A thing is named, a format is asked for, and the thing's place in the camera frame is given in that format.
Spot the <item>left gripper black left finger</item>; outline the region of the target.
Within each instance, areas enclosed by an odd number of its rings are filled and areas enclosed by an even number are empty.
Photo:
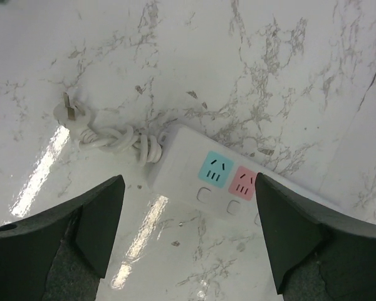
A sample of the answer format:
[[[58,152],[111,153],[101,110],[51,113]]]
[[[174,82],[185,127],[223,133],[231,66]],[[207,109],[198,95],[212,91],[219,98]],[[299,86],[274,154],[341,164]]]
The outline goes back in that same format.
[[[0,226],[0,300],[95,300],[106,277],[125,182]]]

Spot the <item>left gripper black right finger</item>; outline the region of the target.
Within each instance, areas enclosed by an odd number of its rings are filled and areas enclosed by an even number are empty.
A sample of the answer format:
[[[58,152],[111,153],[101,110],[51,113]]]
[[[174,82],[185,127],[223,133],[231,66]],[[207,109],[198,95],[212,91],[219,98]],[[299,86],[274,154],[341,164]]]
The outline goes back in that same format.
[[[284,300],[376,300],[376,224],[330,209],[264,174],[256,202]]]

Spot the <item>white power strip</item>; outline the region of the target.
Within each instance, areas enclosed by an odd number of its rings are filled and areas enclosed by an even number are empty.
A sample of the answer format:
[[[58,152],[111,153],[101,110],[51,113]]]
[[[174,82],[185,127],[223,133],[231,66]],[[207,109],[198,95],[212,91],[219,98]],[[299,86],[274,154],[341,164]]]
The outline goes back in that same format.
[[[160,136],[162,155],[149,173],[149,186],[232,223],[257,214],[266,229],[343,224],[349,217],[336,204],[267,170],[185,125]]]

